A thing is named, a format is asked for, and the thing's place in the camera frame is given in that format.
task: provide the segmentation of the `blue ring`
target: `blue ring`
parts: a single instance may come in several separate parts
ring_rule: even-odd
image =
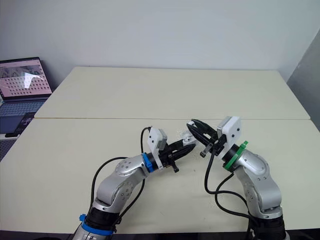
[[[154,171],[154,168],[152,167],[152,163],[150,162],[147,154],[142,153],[142,157],[143,157],[144,163],[145,163],[146,167],[148,168],[149,172],[152,173]]]
[[[81,227],[84,230],[86,230],[87,232],[92,233],[92,234],[98,234],[98,235],[101,235],[101,236],[110,236],[110,235],[112,235],[114,233],[114,231],[112,231],[112,230],[100,230],[100,229],[92,228],[92,227],[86,225],[84,216],[86,216],[86,215],[82,214],[79,217],[79,219],[80,219],[80,221],[82,221]]]

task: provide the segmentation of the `small white object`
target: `small white object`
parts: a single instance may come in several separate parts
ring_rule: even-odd
[[[239,116],[227,116],[217,127],[217,134],[220,138],[223,134],[226,136],[226,143],[223,150],[218,155],[222,158],[236,143],[241,135],[241,119]]]
[[[197,139],[192,135],[192,133],[189,130],[184,131],[182,133],[182,139],[183,146],[197,143]]]
[[[164,169],[162,162],[159,158],[159,150],[163,150],[167,143],[167,135],[162,129],[152,127],[148,136],[148,146],[152,156],[160,171]]]

